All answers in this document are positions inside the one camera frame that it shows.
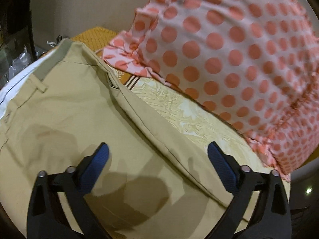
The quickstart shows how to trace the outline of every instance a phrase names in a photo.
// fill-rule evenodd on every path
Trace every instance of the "black clamp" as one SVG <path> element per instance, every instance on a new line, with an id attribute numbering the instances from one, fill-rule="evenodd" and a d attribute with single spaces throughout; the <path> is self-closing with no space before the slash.
<path id="1" fill-rule="evenodd" d="M 93 189 L 109 157 L 108 146 L 102 143 L 92 156 L 77 167 L 47 175 L 41 171 L 31 194 L 28 239 L 112 239 L 102 228 L 83 196 Z M 205 239 L 290 239 L 291 216 L 288 199 L 278 171 L 257 173 L 247 165 L 225 155 L 212 142 L 208 157 L 225 189 L 233 199 L 225 213 Z M 235 233 L 243 219 L 254 191 L 260 191 L 256 207 L 246 229 Z M 71 211 L 83 234 L 71 229 L 63 212 L 58 192 L 64 192 Z"/>

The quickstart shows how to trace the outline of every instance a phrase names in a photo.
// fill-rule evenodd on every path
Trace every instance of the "khaki pants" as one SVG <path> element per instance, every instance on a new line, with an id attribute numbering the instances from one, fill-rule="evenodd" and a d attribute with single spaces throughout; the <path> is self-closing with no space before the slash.
<path id="1" fill-rule="evenodd" d="M 114 238 L 204 239 L 232 199 L 205 152 L 83 43 L 64 40 L 1 119 L 0 202 L 23 234 L 37 173 L 63 172 L 101 142 L 111 156 L 85 199 Z M 79 230 L 63 195 L 61 201 Z M 246 219 L 255 203 L 253 197 Z"/>

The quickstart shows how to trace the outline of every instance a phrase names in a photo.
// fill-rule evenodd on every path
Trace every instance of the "wrinkled fabric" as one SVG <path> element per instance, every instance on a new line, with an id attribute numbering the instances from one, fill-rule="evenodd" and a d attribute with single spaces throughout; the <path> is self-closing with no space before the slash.
<path id="1" fill-rule="evenodd" d="M 64 40 L 0 121 L 0 202 L 23 234 L 38 172 L 76 166 L 101 142 L 110 159 L 85 200 L 114 239 L 203 239 L 232 199 L 205 151 L 123 86 L 83 43 Z M 65 196 L 60 199 L 80 232 Z"/>
<path id="2" fill-rule="evenodd" d="M 319 46 L 296 0 L 150 0 L 103 59 L 196 100 L 289 173 L 319 143 Z"/>

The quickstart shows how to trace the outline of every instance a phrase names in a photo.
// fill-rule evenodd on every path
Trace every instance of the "beige wall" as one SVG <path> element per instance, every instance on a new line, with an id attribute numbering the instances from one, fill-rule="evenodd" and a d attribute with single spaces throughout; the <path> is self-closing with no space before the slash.
<path id="1" fill-rule="evenodd" d="M 128 29 L 134 9 L 148 0 L 31 0 L 34 42 L 48 48 L 46 41 L 58 35 L 73 37 L 94 26 L 114 31 Z"/>

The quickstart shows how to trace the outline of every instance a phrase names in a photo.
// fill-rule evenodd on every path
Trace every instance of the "pink polka dot cloth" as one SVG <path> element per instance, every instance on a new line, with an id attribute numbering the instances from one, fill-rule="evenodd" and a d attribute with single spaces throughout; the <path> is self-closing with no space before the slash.
<path id="1" fill-rule="evenodd" d="M 288 180 L 319 144 L 319 46 L 305 13 L 297 0 L 150 0 L 103 59 L 187 94 Z"/>

